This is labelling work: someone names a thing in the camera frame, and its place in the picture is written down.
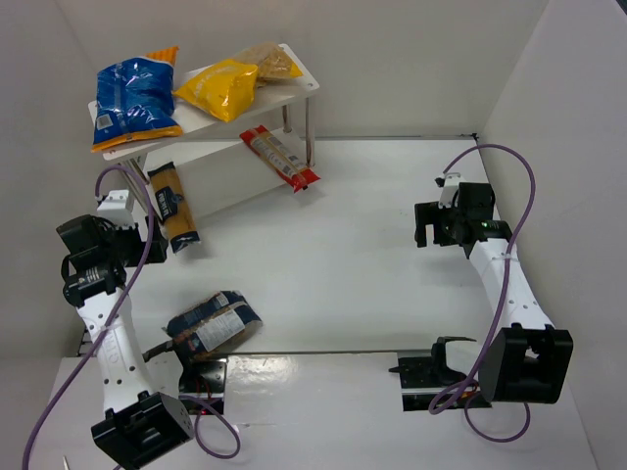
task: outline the red package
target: red package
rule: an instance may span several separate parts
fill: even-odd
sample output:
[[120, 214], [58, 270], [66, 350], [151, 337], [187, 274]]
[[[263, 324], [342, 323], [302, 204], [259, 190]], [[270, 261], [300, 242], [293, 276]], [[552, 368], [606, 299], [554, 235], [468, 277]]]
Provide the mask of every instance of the red package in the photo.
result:
[[270, 165], [296, 193], [320, 178], [283, 143], [260, 125], [239, 134], [246, 145]]

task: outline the dark package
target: dark package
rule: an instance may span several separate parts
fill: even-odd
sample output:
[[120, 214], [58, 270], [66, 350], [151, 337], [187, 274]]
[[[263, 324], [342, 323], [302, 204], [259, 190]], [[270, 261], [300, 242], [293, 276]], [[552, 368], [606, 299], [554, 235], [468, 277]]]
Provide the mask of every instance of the dark package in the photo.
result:
[[200, 243], [196, 224], [189, 210], [183, 187], [172, 162], [148, 171], [155, 191], [159, 212], [168, 232], [172, 251], [176, 254], [187, 245]]
[[238, 291], [220, 291], [169, 321], [166, 333], [176, 350], [193, 362], [230, 353], [262, 326]]

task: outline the shelf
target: shelf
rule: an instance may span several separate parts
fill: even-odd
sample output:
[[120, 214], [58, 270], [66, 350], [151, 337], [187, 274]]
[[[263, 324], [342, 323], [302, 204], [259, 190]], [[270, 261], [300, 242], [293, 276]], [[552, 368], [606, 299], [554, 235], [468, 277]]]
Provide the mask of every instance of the shelf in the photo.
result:
[[[315, 78], [310, 74], [299, 58], [296, 57], [292, 49], [290, 49], [290, 47], [286, 44], [281, 44], [280, 46], [298, 65], [300, 70], [303, 72], [303, 76], [287, 80], [284, 84], [272, 84], [259, 88], [257, 90], [255, 102], [244, 114], [241, 115], [241, 119], [251, 118], [267, 111], [289, 105], [296, 101], [304, 100], [305, 98], [314, 95], [319, 89], [319, 85], [317, 81], [315, 81]], [[183, 76], [181, 83], [200, 73], [207, 67], [189, 71]], [[105, 161], [113, 164], [134, 159], [141, 155], [145, 155], [148, 152], [153, 152], [157, 149], [161, 149], [175, 143], [180, 143], [181, 141], [191, 137], [198, 137], [207, 132], [213, 126], [225, 124], [225, 122], [208, 115], [179, 98], [175, 99], [175, 104], [176, 108], [172, 118], [182, 127], [185, 132], [183, 135], [180, 137], [164, 137], [161, 139], [129, 142], [127, 144], [118, 145], [113, 150], [102, 153]], [[88, 109], [91, 114], [92, 121], [95, 120], [97, 114], [96, 101], [89, 103]]]
[[[305, 161], [296, 132], [274, 129], [285, 146]], [[178, 142], [151, 153], [145, 169], [174, 162], [195, 220], [286, 184], [242, 141]]]

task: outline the yellow snack bag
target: yellow snack bag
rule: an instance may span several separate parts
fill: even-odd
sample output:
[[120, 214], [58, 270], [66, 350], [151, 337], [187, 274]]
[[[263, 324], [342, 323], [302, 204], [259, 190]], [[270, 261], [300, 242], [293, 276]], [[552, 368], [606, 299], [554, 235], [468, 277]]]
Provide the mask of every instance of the yellow snack bag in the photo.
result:
[[201, 71], [174, 95], [229, 122], [244, 113], [255, 100], [258, 71], [256, 65], [226, 59]]
[[303, 76], [292, 58], [273, 42], [264, 42], [249, 47], [232, 57], [242, 64], [255, 64], [259, 67], [258, 78], [261, 80], [281, 80]]

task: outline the snack bag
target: snack bag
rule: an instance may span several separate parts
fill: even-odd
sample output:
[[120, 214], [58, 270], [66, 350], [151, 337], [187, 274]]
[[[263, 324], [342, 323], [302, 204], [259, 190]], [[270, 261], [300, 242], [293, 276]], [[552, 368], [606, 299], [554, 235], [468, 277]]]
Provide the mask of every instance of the snack bag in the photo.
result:
[[250, 338], [262, 320], [239, 291], [220, 291], [169, 321], [166, 333], [192, 362], [231, 353]]
[[255, 100], [258, 70], [255, 65], [226, 59], [198, 73], [174, 95], [229, 122], [244, 113]]
[[174, 164], [170, 162], [148, 171], [148, 177], [155, 191], [155, 199], [168, 232], [172, 251], [176, 254], [187, 245], [200, 243]]
[[98, 115], [92, 152], [133, 140], [181, 135], [172, 75], [178, 47], [113, 64], [98, 72]]
[[260, 125], [239, 134], [246, 145], [288, 183], [294, 192], [306, 189], [320, 178], [283, 143]]
[[261, 80], [281, 80], [303, 76], [292, 58], [278, 44], [265, 42], [249, 47], [232, 57], [242, 64], [255, 64], [259, 67]]

